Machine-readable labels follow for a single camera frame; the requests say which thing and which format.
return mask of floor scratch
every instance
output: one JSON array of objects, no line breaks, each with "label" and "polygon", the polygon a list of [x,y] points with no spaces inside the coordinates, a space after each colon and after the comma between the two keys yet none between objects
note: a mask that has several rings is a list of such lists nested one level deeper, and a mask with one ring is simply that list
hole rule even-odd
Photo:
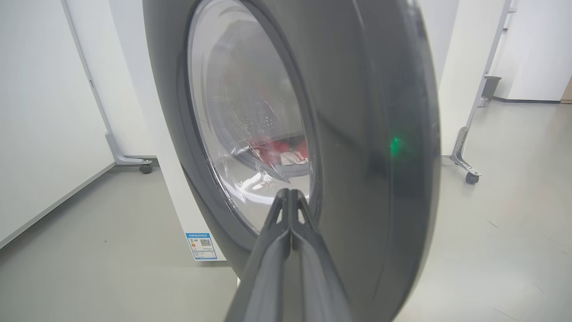
[{"label": "floor scratch", "polygon": [[555,240],[552,239],[552,238],[549,238],[549,237],[546,237],[546,236],[544,236],[544,238],[546,238],[547,240],[549,240],[549,241],[555,243],[556,245],[560,245],[560,246],[562,246],[562,247],[565,247],[563,244],[560,244],[559,242],[555,241]]},{"label": "floor scratch", "polygon": [[492,309],[495,310],[495,311],[497,311],[497,312],[499,312],[499,313],[501,313],[501,314],[504,314],[504,315],[508,316],[509,318],[511,318],[511,319],[513,319],[513,320],[515,320],[515,321],[518,321],[517,319],[513,318],[512,316],[510,316],[510,315],[508,315],[508,314],[506,314],[506,313],[503,313],[503,312],[501,312],[501,311],[499,311],[499,310],[497,310],[497,309],[495,309],[495,308],[492,308]]}]

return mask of white wall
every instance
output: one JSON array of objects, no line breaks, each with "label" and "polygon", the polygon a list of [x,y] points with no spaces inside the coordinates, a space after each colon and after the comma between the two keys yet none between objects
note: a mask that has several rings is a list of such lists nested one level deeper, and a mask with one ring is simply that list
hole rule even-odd
[{"label": "white wall", "polygon": [[460,0],[439,86],[441,153],[450,155],[492,64],[510,0]]},{"label": "white wall", "polygon": [[439,86],[451,43],[459,0],[418,0],[417,3],[421,9],[429,38],[436,84]]},{"label": "white wall", "polygon": [[512,100],[560,101],[572,75],[572,1],[520,0],[495,76],[495,96]]},{"label": "white wall", "polygon": [[0,247],[113,164],[59,0],[0,2]]},{"label": "white wall", "polygon": [[131,84],[109,2],[67,0],[109,125],[124,155],[156,155]]},{"label": "white wall", "polygon": [[[141,0],[110,0],[109,4],[134,90],[137,93],[146,126],[153,132],[152,140],[156,147],[156,155],[181,222],[181,239],[185,240],[183,232],[210,233],[186,181],[163,116],[151,69],[142,2]],[[225,260],[214,239],[213,245],[219,260]]]}]

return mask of door glass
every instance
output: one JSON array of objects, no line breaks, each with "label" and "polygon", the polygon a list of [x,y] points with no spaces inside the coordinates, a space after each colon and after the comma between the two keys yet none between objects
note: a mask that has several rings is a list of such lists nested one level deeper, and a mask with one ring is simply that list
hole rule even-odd
[{"label": "door glass", "polygon": [[239,1],[201,2],[188,55],[193,109],[216,180],[235,214],[258,232],[280,189],[309,197],[308,147],[292,84]]}]

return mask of floor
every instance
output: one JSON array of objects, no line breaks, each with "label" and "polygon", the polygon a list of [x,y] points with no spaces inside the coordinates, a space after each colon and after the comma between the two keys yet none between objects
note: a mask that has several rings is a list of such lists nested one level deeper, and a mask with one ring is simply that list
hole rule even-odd
[{"label": "floor", "polygon": [[[398,322],[569,321],[572,105],[480,108],[443,160],[430,255]],[[224,263],[190,254],[160,171],[110,173],[0,250],[0,321],[223,321]]]}]

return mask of open washing machine door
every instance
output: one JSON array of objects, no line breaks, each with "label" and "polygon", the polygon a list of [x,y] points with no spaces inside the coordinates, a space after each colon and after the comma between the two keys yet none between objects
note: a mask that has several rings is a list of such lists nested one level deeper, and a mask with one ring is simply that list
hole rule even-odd
[{"label": "open washing machine door", "polygon": [[405,0],[144,0],[169,132],[241,277],[276,193],[308,200],[363,320],[399,311],[438,194],[436,89]]}]

